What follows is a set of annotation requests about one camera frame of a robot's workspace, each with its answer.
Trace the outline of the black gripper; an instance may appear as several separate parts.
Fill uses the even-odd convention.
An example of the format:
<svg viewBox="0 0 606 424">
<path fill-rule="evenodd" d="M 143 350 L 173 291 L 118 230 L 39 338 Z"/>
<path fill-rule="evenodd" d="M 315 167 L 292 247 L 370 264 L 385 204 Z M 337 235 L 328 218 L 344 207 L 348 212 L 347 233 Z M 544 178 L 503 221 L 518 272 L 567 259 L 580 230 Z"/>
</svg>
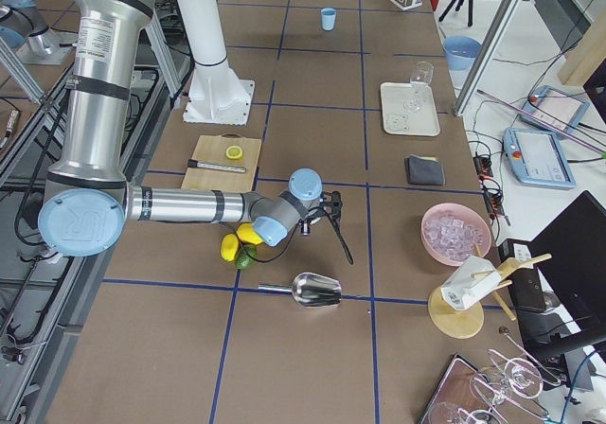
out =
<svg viewBox="0 0 606 424">
<path fill-rule="evenodd" d="M 338 190 L 323 191 L 319 204 L 319 212 L 333 222 L 334 233 L 343 249 L 348 264 L 353 264 L 353 256 L 340 229 L 343 201 L 341 192 Z"/>
</svg>

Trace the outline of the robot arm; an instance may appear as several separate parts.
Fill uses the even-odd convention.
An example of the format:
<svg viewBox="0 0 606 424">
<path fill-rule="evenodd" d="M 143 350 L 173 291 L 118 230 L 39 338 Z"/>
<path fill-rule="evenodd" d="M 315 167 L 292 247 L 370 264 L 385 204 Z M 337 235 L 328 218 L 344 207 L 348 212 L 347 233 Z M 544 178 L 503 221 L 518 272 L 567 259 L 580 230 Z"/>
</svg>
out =
<svg viewBox="0 0 606 424">
<path fill-rule="evenodd" d="M 120 165 L 141 30 L 155 0 L 75 0 L 80 7 L 74 71 L 67 82 L 67 122 L 60 160 L 46 174 L 38 216 L 43 241 L 64 256 L 109 249 L 128 220 L 165 223 L 249 222 L 276 246 L 298 225 L 340 221 L 337 192 L 318 173 L 295 171 L 275 198 L 258 193 L 152 188 L 130 184 Z"/>
<path fill-rule="evenodd" d="M 59 65 L 78 34 L 51 28 L 33 0 L 2 0 L 1 38 L 23 63 Z"/>
</svg>

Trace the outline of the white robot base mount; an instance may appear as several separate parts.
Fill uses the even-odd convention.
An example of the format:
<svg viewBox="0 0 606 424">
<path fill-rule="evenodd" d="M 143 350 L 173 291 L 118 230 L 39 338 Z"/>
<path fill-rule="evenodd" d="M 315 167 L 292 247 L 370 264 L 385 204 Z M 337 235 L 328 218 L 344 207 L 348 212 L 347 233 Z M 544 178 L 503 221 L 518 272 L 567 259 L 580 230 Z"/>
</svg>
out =
<svg viewBox="0 0 606 424">
<path fill-rule="evenodd" d="M 177 0 L 195 67 L 184 111 L 188 123 L 243 126 L 255 83 L 228 62 L 217 0 Z"/>
</svg>

